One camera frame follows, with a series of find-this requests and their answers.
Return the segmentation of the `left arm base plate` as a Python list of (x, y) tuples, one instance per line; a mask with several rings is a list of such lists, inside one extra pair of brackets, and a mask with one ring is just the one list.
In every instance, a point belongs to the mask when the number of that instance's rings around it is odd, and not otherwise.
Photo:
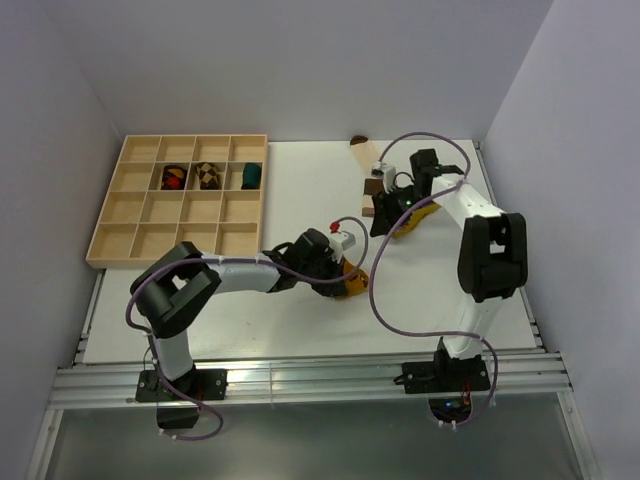
[[(185, 376), (170, 381), (172, 387), (183, 395), (199, 401), (217, 401), (225, 398), (227, 371), (225, 369), (193, 368)], [(138, 403), (157, 403), (181, 401), (182, 398), (170, 390), (155, 370), (140, 373), (135, 401)]]

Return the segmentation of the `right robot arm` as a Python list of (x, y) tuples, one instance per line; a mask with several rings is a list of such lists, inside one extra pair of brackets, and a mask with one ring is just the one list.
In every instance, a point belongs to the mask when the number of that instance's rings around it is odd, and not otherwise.
[(370, 236), (400, 237), (438, 209), (460, 228), (457, 330), (440, 335), (438, 350), (444, 358), (432, 368), (435, 383), (452, 390), (467, 377), (464, 362), (481, 357), (482, 340), (504, 302), (527, 281), (526, 220), (492, 204), (466, 181), (467, 168), (441, 164), (433, 149), (418, 150), (409, 162), (411, 183), (404, 187), (397, 185), (401, 173), (395, 167), (379, 161), (372, 168), (371, 176), (382, 188), (370, 195)]

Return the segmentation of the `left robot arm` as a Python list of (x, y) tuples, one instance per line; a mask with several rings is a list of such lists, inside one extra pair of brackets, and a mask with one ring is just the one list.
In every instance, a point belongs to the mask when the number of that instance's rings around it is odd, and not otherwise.
[(149, 267), (131, 285), (133, 306), (147, 320), (147, 332), (162, 371), (159, 388), (183, 399), (195, 386), (187, 329), (215, 294), (241, 291), (279, 293), (300, 281), (322, 297), (345, 299), (367, 290), (368, 275), (344, 252), (353, 234), (314, 228), (254, 257), (207, 256), (183, 241)]

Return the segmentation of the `mustard yellow sock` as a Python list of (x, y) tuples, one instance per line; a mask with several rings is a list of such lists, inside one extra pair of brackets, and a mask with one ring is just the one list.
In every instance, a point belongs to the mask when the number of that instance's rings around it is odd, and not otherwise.
[[(346, 275), (351, 272), (355, 266), (346, 258), (340, 261), (340, 267), (337, 270), (339, 276)], [(366, 293), (369, 285), (369, 276), (362, 270), (357, 269), (355, 273), (347, 279), (336, 282), (331, 285), (333, 297), (337, 299), (346, 299)]]

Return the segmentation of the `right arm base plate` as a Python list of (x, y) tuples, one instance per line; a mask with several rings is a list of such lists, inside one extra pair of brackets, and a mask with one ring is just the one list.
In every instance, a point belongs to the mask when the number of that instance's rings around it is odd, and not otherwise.
[(393, 383), (406, 394), (489, 391), (489, 374), (484, 361), (438, 364), (435, 361), (405, 362)]

